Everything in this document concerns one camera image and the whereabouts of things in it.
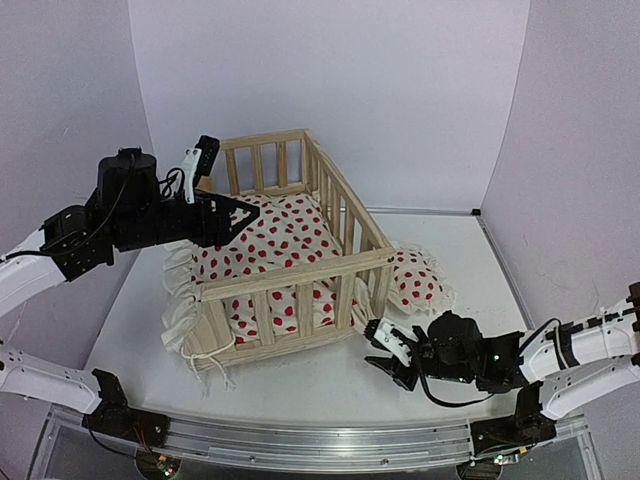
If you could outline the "wooden pet bed frame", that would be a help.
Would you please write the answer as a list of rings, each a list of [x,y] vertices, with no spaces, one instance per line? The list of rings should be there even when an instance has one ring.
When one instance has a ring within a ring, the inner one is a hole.
[[[187,334],[187,355],[194,372],[226,368],[324,346],[352,335],[350,325],[356,277],[368,288],[373,317],[383,314],[393,269],[393,248],[358,195],[307,129],[228,139],[221,144],[231,195],[312,196],[321,207],[342,256],[292,268],[214,282],[200,293],[204,321]],[[333,325],[313,326],[313,282],[336,277],[337,315]],[[294,286],[298,333],[277,337],[271,325],[267,293]],[[236,345],[222,300],[251,294],[259,340]]]

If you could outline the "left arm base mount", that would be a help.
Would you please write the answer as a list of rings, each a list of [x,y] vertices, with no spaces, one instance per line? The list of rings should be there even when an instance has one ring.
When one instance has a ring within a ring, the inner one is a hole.
[[[83,416],[84,428],[147,447],[165,444],[170,424],[167,415],[131,407],[116,375],[100,369],[94,369],[92,375],[100,402]]]

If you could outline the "strawberry print ruffled mattress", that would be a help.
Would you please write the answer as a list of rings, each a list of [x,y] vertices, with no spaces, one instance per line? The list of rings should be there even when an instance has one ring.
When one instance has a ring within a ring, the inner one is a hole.
[[[189,241],[165,246],[164,288],[170,295],[162,315],[161,335],[170,352],[187,355],[187,334],[196,333],[204,321],[200,293],[214,282],[245,279],[252,274],[292,268],[342,256],[321,214],[320,204],[310,195],[284,197],[248,195],[244,201],[260,209],[259,219],[247,226],[227,246],[201,248]],[[356,277],[350,325],[366,324],[373,317],[368,288]],[[313,326],[333,325],[337,315],[336,277],[313,282]],[[277,337],[298,333],[294,286],[270,288],[267,293],[271,325]],[[258,323],[251,294],[222,300],[236,345],[259,340]]]

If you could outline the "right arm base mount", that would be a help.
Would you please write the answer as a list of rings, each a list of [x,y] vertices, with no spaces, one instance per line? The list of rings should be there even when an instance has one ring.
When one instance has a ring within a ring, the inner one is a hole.
[[[522,388],[511,415],[470,424],[473,459],[511,454],[556,437],[556,421],[542,414],[541,386],[541,382],[535,382]]]

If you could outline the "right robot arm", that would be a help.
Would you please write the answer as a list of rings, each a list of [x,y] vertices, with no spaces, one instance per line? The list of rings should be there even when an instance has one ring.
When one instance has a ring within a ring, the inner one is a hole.
[[[534,331],[485,337],[472,318],[444,312],[428,328],[388,319],[368,322],[365,337],[389,352],[366,357],[401,388],[427,389],[429,380],[472,384],[487,396],[517,391],[527,403],[509,414],[503,433],[524,443],[543,417],[576,408],[639,380],[639,286],[600,314],[577,322],[556,318]]]

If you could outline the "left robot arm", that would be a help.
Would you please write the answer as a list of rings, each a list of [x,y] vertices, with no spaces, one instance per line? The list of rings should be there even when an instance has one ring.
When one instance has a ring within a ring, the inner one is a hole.
[[[1,257],[1,313],[70,283],[115,255],[186,240],[199,247],[231,243],[257,220],[255,205],[197,189],[219,151],[205,137],[182,165],[180,180],[159,179],[157,160],[141,149],[123,148],[98,164],[97,186],[83,205],[46,219],[17,247]],[[12,347],[1,339],[1,390],[92,415],[114,437],[134,428],[134,415],[118,378],[96,369],[72,370]]]

